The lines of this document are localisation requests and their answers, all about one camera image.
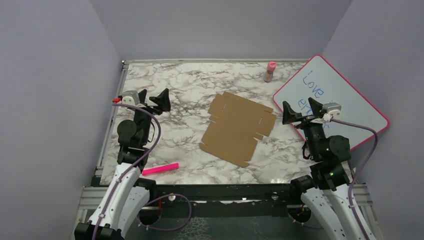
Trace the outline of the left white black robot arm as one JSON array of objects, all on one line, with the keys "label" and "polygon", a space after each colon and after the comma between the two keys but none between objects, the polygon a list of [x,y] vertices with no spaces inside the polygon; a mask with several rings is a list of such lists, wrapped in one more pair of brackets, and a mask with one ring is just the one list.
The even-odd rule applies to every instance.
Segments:
[{"label": "left white black robot arm", "polygon": [[109,187],[86,223],[78,223],[76,240],[123,240],[141,208],[157,200],[156,183],[141,179],[150,152],[159,142],[162,129],[157,116],[171,110],[169,89],[145,100],[147,90],[127,91],[112,101],[114,107],[134,111],[132,120],[117,127],[119,152]]}]

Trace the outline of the brown cardboard box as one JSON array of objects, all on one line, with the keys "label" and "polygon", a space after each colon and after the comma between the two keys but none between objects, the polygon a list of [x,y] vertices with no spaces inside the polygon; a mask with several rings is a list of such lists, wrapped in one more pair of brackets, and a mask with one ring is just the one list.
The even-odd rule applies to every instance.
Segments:
[{"label": "brown cardboard box", "polygon": [[270,135],[277,118],[271,107],[226,91],[216,95],[208,113],[211,123],[200,149],[242,168],[249,165],[258,141]]}]

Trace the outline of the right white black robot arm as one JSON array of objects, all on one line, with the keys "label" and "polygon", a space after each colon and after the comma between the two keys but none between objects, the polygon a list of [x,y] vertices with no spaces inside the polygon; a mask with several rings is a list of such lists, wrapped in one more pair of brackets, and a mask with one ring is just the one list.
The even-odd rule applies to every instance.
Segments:
[{"label": "right white black robot arm", "polygon": [[287,101],[282,102],[282,123],[295,123],[295,128],[303,131],[302,149],[309,152],[303,158],[315,163],[310,166],[310,175],[290,182],[289,199],[305,204],[331,240],[374,240],[375,234],[353,195],[354,183],[364,165],[349,179],[342,163],[351,159],[350,140],[342,135],[326,136],[324,124],[334,122],[370,131],[374,135],[371,152],[377,147],[378,133],[370,127],[342,121],[342,108],[335,102],[322,104],[312,97],[308,102],[310,115],[296,112]]}]

